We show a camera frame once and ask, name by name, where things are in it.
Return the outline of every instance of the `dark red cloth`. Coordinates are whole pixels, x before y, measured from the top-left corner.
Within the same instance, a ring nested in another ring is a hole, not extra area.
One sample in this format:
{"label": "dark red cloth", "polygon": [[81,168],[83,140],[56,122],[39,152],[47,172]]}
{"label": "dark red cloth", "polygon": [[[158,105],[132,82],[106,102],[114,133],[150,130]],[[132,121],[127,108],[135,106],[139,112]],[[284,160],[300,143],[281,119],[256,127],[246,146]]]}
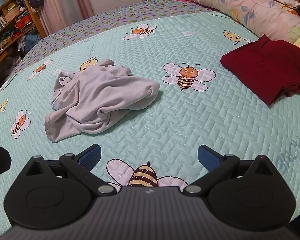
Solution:
{"label": "dark red cloth", "polygon": [[300,48],[263,35],[221,58],[221,64],[267,105],[300,94]]}

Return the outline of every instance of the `curtain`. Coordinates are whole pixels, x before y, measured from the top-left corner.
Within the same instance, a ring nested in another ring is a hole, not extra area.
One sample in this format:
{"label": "curtain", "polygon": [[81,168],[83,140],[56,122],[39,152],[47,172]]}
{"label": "curtain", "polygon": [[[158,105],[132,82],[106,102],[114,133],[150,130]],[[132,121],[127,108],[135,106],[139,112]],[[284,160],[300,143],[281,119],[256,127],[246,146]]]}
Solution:
{"label": "curtain", "polygon": [[92,16],[89,0],[44,0],[39,11],[42,26],[48,35]]}

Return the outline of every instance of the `silver bolt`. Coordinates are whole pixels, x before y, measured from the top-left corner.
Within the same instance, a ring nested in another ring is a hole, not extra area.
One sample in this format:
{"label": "silver bolt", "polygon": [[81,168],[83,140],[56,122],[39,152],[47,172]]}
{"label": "silver bolt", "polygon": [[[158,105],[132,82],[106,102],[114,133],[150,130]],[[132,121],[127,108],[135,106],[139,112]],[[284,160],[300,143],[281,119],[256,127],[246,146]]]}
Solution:
{"label": "silver bolt", "polygon": [[195,193],[199,193],[201,191],[201,188],[197,185],[189,185],[185,188],[185,190],[190,194],[195,194]]}
{"label": "silver bolt", "polygon": [[113,190],[114,190],[114,187],[112,187],[110,185],[102,185],[102,186],[98,187],[98,191],[102,194],[111,193]]}

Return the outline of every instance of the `purple patterned sheet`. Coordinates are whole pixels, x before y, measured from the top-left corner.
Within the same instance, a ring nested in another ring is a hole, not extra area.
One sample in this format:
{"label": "purple patterned sheet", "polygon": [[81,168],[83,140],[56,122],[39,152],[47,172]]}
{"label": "purple patterned sheet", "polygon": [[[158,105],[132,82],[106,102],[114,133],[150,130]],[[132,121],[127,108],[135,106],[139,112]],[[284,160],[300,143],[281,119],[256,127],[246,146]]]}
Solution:
{"label": "purple patterned sheet", "polygon": [[39,41],[9,76],[31,66],[50,54],[78,41],[117,26],[144,20],[181,14],[212,11],[212,9],[191,2],[176,0],[148,0],[93,16],[53,33]]}

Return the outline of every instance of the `bee print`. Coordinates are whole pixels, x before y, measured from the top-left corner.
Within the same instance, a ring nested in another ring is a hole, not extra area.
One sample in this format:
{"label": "bee print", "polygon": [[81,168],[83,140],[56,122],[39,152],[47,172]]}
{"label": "bee print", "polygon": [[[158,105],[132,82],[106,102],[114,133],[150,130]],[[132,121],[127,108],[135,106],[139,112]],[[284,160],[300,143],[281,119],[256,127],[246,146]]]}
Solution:
{"label": "bee print", "polygon": [[163,82],[178,85],[181,88],[181,91],[183,89],[188,89],[189,87],[197,91],[206,91],[208,87],[201,82],[211,81],[216,77],[216,73],[208,69],[197,70],[194,68],[194,66],[190,67],[188,65],[188,67],[182,68],[175,64],[165,64],[163,68],[165,72],[167,72],[171,76],[165,76],[163,78]]}
{"label": "bee print", "polygon": [[25,114],[23,114],[23,111],[20,111],[16,117],[16,122],[10,128],[12,131],[11,136],[14,136],[16,139],[19,138],[20,131],[25,130],[31,124],[31,120],[26,117],[27,114],[30,114],[30,112],[27,113],[27,110]]}
{"label": "bee print", "polygon": [[116,182],[108,182],[115,187],[119,192],[122,186],[132,187],[170,187],[179,186],[182,191],[184,187],[188,186],[183,179],[171,176],[157,178],[157,174],[150,166],[150,162],[133,169],[129,164],[119,159],[109,160],[106,166],[110,177]]}
{"label": "bee print", "polygon": [[223,35],[224,35],[225,37],[227,37],[229,40],[235,42],[234,45],[237,45],[238,42],[241,41],[241,39],[243,39],[243,40],[246,41],[247,43],[250,43],[250,42],[251,42],[250,40],[244,39],[244,38],[240,38],[237,34],[232,33],[232,32],[229,32],[229,31],[224,31],[224,32],[223,32]]}
{"label": "bee print", "polygon": [[6,107],[7,103],[8,103],[8,99],[5,100],[5,101],[1,104],[1,106],[0,106],[0,114],[3,113],[3,112],[6,110],[6,108],[7,108],[7,107]]}
{"label": "bee print", "polygon": [[93,65],[96,65],[97,63],[98,63],[97,57],[90,58],[88,61],[86,61],[85,63],[83,63],[81,65],[80,72],[85,71],[88,66],[93,66]]}
{"label": "bee print", "polygon": [[36,78],[48,65],[52,63],[51,58],[47,59],[42,65],[40,65],[28,78],[28,80]]}
{"label": "bee print", "polygon": [[134,39],[134,38],[145,38],[145,37],[148,37],[150,33],[153,33],[154,30],[157,28],[157,26],[151,26],[149,27],[148,24],[140,24],[138,26],[138,28],[136,29],[131,29],[132,32],[131,34],[125,36],[123,39],[126,41],[126,40],[131,40],[131,39]]}

